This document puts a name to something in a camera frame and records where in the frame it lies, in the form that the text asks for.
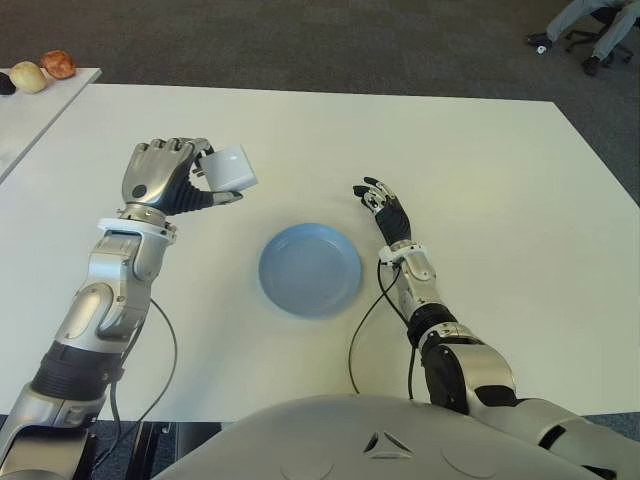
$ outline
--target person's leg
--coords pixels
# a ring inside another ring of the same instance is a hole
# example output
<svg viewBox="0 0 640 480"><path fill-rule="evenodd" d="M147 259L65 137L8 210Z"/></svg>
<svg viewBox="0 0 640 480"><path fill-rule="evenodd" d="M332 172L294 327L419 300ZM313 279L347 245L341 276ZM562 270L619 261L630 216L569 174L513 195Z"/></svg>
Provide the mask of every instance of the person's leg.
<svg viewBox="0 0 640 480"><path fill-rule="evenodd" d="M620 7L624 0L573 0L567 7L554 18L547 27L547 37L555 42L567 27L580 17L589 15L602 7Z"/></svg>
<svg viewBox="0 0 640 480"><path fill-rule="evenodd" d="M615 47L633 28L633 24L640 17L640 1L627 4L616 15L611 28L605 33L593 47L593 56L601 61L609 56Z"/></svg>

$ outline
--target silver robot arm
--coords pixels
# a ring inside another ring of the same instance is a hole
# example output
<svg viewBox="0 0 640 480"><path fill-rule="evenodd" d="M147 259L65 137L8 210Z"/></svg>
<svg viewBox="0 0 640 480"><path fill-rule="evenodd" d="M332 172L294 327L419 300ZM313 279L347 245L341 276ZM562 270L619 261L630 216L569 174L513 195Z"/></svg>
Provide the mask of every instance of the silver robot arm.
<svg viewBox="0 0 640 480"><path fill-rule="evenodd" d="M354 187L354 193L373 212L386 240L381 262L401 269L400 307L409 321L409 341L422 357L431 403L547 449L602 478L640 478L639 443L546 400L517 398L504 357L459 323L441 300L426 249L411 239L409 219L395 194L382 182L364 180L367 185Z"/></svg>
<svg viewBox="0 0 640 480"><path fill-rule="evenodd" d="M98 417L107 386L122 375L123 354L145 321L151 284L175 241L166 216L242 198L191 184L190 169L209 153L205 139L136 146L122 183L125 209L119 218L100 221L105 233L91 253L87 278L0 431L0 477L35 469L60 478L76 473L86 427Z"/></svg>

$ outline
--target black cable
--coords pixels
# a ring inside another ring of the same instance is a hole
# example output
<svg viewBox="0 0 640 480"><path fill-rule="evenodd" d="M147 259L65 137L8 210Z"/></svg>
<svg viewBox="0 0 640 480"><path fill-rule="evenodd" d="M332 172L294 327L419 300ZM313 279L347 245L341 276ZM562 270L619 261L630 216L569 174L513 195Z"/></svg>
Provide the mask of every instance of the black cable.
<svg viewBox="0 0 640 480"><path fill-rule="evenodd" d="M407 375L407 391L409 400L413 400L413 367L416 364L416 348L411 349L411 359L409 360L409 375Z"/></svg>
<svg viewBox="0 0 640 480"><path fill-rule="evenodd" d="M391 301L391 298L389 297L389 295L387 294L387 292L385 291L384 287L382 286L382 277L380 276L380 261L378 260L378 286L380 287L380 291L382 292L384 298L387 300L387 302L389 303L389 305L391 305L391 308L393 308L395 310L395 312L398 314L398 317L400 317L400 320L402 320L402 323L404 323L404 325L406 327L409 326L409 322L404 318L404 315L402 315L402 312L400 311L400 309L398 307L396 307L396 304L393 303L393 301Z"/></svg>
<svg viewBox="0 0 640 480"><path fill-rule="evenodd" d="M380 261L378 260L378 278L380 277ZM352 362L352 357L353 357L353 345L355 344L356 341L356 337L358 336L358 332L360 332L360 329L362 328L362 325L364 325L365 320L367 319L367 317L369 316L369 314L373 311L374 308L376 308L376 305L378 305L378 303L380 303L380 300L382 300L384 298L384 295L391 290L391 287L393 287L396 283L396 281L398 280L398 277L400 276L400 270L398 269L398 271L396 272L396 276L393 278L393 282L391 282L391 284L382 290L382 293L380 294L380 296L376 299L375 302L373 302L373 304L369 307L369 310L367 310L367 313L364 314L364 317L362 317L362 320L360 320L360 323L358 324L358 328L356 328L356 331L353 332L353 336L351 337L351 342L349 343L349 356L348 356L348 361L347 361L347 366L349 369L349 379L351 380L351 386L353 387L353 389L355 390L356 393L360 393L360 390L358 390L358 387L356 386L356 382L353 378L353 368L351 365Z"/></svg>
<svg viewBox="0 0 640 480"><path fill-rule="evenodd" d="M391 305L391 308L393 308L395 312L398 314L398 317L400 317L400 320L402 320L402 323L404 323L405 326L408 327L409 322L404 318L404 315L402 315L402 312L400 311L400 309L396 307L395 303L393 303L389 295L387 295L387 292L385 292L384 288L382 287L382 278L380 277L380 268L378 268L378 286L380 287L380 291L384 293L384 298L386 298L389 305ZM409 400L413 400L413 369L415 364L416 364L416 349L412 348L411 358L409 360L409 374L407 375L407 392L409 393Z"/></svg>
<svg viewBox="0 0 640 480"><path fill-rule="evenodd" d="M140 338L140 334L142 333L142 327L144 327L144 323L142 323L136 329L133 337L131 338L131 341L129 342L129 345L127 345L126 350L122 354L122 358L120 359L120 368L122 368L124 362L127 360L127 357L133 350L133 347L135 347L136 343L138 342L138 338ZM109 405L111 407L111 415L113 415L113 421L116 422L116 434L113 437L111 445L109 445L109 447L101 454L99 454L96 458L96 467L104 461L103 458L111 455L111 452L113 452L113 450L116 448L116 445L118 445L118 442L120 441L120 437L122 435L122 422L120 420L120 412L118 411L118 402L116 401L116 385L118 384L118 380L112 382L109 385Z"/></svg>
<svg viewBox="0 0 640 480"><path fill-rule="evenodd" d="M127 438L131 434L131 432L133 432L136 428L138 428L140 426L140 424L145 419L145 417L149 414L149 412L151 410L153 410L153 408L158 404L158 402L160 402L160 400L164 396L165 392L169 388L169 385L171 384L171 381L173 380L173 376L174 376L174 374L176 372L176 366L178 365L178 340L176 338L176 332L173 329L173 325L171 324L171 320L169 320L169 317L167 316L167 314L164 312L162 307L160 307L160 305L158 305L156 303L156 301L153 298L151 299L151 304L154 307L156 307L158 312L160 312L160 315L162 315L162 317L164 318L165 322L167 323L167 327L169 327L169 331L171 332L171 339L173 341L173 364L171 366L171 373L169 374L169 378L167 379L166 383L164 384L164 387L162 388L162 390L160 391L160 393L158 394L156 399L153 401L153 403L151 403L151 405L149 405L149 408L147 408L144 411L144 413L142 415L140 415L138 420L136 420L136 422L133 425L131 425L131 427L129 427L126 432L124 432L124 435L120 435L119 437L117 437L116 440L112 443L111 447L109 447L109 449L106 452L104 452L104 454L102 454L102 455L100 455L98 457L98 459L96 460L96 463L95 463L95 465L93 467L93 471L96 471L105 462L105 460L113 453L113 451L118 447L118 445L120 445L120 443L125 438ZM138 336L139 336L138 332L140 330L142 330L142 327L139 328L138 331L136 331L136 334L138 334ZM132 340L131 344L129 345L130 348L127 347L127 351L125 351L125 353L123 355L123 359L126 359L126 357L131 352L131 349L133 348L132 344L133 344L134 340L137 341L137 337L134 337L134 339Z"/></svg>

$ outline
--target light blue plate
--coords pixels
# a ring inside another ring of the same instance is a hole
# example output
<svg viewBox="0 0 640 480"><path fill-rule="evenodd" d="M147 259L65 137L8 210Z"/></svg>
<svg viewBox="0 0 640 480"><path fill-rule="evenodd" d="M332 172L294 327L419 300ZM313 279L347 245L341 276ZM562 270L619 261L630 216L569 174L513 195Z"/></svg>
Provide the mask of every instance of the light blue plate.
<svg viewBox="0 0 640 480"><path fill-rule="evenodd" d="M303 223L273 237L260 257L260 283L280 308L320 316L344 308L358 289L356 247L336 229Z"/></svg>

